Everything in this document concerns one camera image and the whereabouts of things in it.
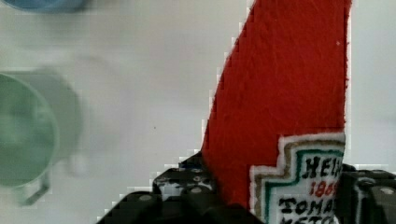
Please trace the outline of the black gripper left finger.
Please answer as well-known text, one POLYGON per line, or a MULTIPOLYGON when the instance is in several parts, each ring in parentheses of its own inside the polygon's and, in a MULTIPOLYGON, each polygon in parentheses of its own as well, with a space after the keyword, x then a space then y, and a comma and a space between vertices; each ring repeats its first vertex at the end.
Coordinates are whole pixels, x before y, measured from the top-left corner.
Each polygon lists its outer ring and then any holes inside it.
POLYGON ((161 195, 164 201, 180 196, 191 187, 217 188, 216 180, 207 169, 201 152, 167 169, 152 181, 153 192, 161 195))

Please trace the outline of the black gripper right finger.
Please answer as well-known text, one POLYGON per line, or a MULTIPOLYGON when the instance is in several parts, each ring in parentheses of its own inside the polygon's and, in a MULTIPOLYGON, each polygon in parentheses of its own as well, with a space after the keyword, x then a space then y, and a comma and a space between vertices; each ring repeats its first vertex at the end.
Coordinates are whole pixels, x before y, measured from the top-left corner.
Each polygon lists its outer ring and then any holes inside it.
POLYGON ((395 174, 343 165, 336 196, 339 224, 396 224, 395 174))

